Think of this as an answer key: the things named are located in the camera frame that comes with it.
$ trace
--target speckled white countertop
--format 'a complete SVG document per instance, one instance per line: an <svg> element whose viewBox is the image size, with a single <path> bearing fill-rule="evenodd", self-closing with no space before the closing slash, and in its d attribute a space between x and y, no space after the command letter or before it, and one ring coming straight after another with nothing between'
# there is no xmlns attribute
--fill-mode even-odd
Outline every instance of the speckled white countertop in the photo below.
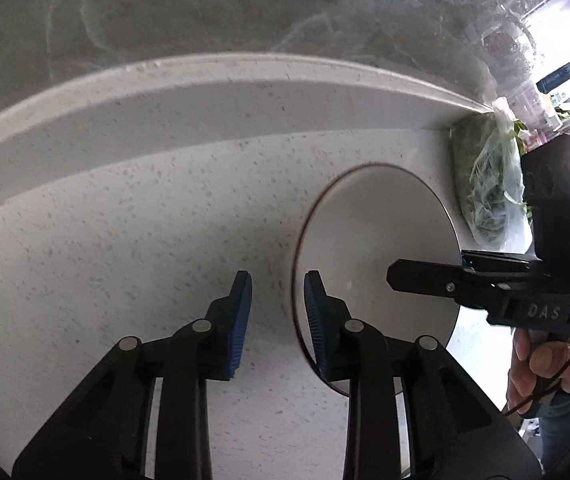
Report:
<svg viewBox="0 0 570 480"><path fill-rule="evenodd" d="M175 77L177 66L168 62L118 72L118 88L135 77L158 77L159 71ZM246 122L245 130L230 134L216 133L213 119L194 120L185 130L181 113L196 112L177 111L184 101L177 99L182 90L174 80L164 94L148 91L88 102L79 112L36 121L20 136L12 133L0 142L2 466L11 467L40 425L119 338L171 335L225 295L236 270L245 269L253 277L254 301L241 367L233 381L209 384L214 475L341 478L346 398L322 384L307 365L287 297L292 248L308 209L343 171L365 162L389 162L428 183L452 215L464 246L470 245L470 235L456 206L444 131L371 127L378 119L354 110L361 101L371 102L373 94L350 89L346 95L355 108L348 109L340 106L345 98L340 89L297 88L294 72L291 90L273 91L270 83L260 89L260 98L249 92L250 101L243 100L246 89L220 92L236 103L229 105L235 110L231 123L238 128L238 117ZM393 79L373 69L365 72ZM230 81L240 77L234 74ZM88 81L72 83L74 92ZM413 98L389 97L391 86L376 90L386 92L388 112L413 113ZM209 92L203 117L220 113L217 95ZM349 128L305 124L311 121L305 110L322 109L315 100L332 102L326 95L336 99L327 124L344 120ZM64 95L55 97L64 101ZM268 106L271 101L282 103L287 117L299 123L284 127ZM26 110L36 105L9 111L0 124L20 129L15 121L24 120ZM250 113L249 106L264 115ZM443 117L455 118L443 107ZM244 118L245 112L260 117L258 122ZM110 138L123 145L105 147L114 128L118 133ZM144 141L145 136L147 151L125 146L127 139ZM162 136L179 140L161 142ZM180 140L185 137L199 140L190 145ZM86 138L93 139L89 148ZM123 150L135 156L122 156ZM65 166L68 160L78 162L76 170ZM454 355L497 404L510 358L504 335L467 312L452 338Z"/></svg>

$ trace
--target hand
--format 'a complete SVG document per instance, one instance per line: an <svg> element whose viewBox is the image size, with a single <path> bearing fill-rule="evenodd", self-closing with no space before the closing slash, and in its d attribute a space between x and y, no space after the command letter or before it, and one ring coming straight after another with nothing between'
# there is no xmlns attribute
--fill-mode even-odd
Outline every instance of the hand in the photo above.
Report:
<svg viewBox="0 0 570 480"><path fill-rule="evenodd" d="M547 379L553 377L570 358L570 343L549 341L534 350L527 365L527 357L531 352L527 330L517 328L513 343L507 386L507 404L510 409L532 394L536 386L536 376ZM561 388L570 394L570 366L561 375ZM528 402L518 412L525 413L530 407L531 402Z"/></svg>

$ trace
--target black cable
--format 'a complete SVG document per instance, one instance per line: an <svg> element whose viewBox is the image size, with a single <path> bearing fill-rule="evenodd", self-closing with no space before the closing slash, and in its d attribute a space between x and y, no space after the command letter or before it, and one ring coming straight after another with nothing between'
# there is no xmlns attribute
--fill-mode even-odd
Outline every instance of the black cable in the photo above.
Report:
<svg viewBox="0 0 570 480"><path fill-rule="evenodd" d="M570 358L567 359L567 362L561 366L561 369L558 370L553 376L552 376L552 382L554 382L555 380L559 379L560 376L562 374L564 374L565 370L567 370L567 368L570 367ZM536 402L537 400L542 399L543 397L548 396L549 394L552 394L558 390L560 390L561 388L561 384L555 384L554 386L543 390L542 392L539 392L537 394L531 394L527 397L525 397L524 400L522 400L521 402L519 402L518 404L516 404L516 406L514 406L513 408L511 408L510 410L508 410L507 412L505 412L505 416L510 416L513 413L516 413L520 408L522 408L523 406L525 406L528 402Z"/></svg>

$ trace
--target blue sleeve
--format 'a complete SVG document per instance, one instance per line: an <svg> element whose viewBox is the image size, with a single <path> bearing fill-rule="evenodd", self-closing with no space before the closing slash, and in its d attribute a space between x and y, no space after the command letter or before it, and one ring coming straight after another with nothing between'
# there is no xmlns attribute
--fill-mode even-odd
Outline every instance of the blue sleeve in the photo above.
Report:
<svg viewBox="0 0 570 480"><path fill-rule="evenodd" d="M558 392L539 416L543 468L549 471L570 445L570 394Z"/></svg>

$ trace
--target screw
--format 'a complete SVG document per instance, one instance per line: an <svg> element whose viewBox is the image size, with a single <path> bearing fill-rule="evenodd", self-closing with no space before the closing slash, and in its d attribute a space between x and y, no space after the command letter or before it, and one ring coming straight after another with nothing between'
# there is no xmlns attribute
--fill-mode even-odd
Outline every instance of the screw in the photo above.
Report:
<svg viewBox="0 0 570 480"><path fill-rule="evenodd" d="M348 319L345 322L345 330L349 332L360 332L364 327L365 325L363 325L363 322L359 319Z"/></svg>
<svg viewBox="0 0 570 480"><path fill-rule="evenodd" d="M194 332L209 332L211 330L211 323L207 319L197 319L191 325Z"/></svg>
<svg viewBox="0 0 570 480"><path fill-rule="evenodd" d="M135 337L133 337L131 335L124 337L123 339L121 339L118 342L118 348L120 348L121 350L123 350L125 352L133 350L137 346L138 346L138 339L136 339Z"/></svg>
<svg viewBox="0 0 570 480"><path fill-rule="evenodd" d="M425 350L435 350L438 348L438 341L436 341L431 335L424 335L418 339L418 344Z"/></svg>

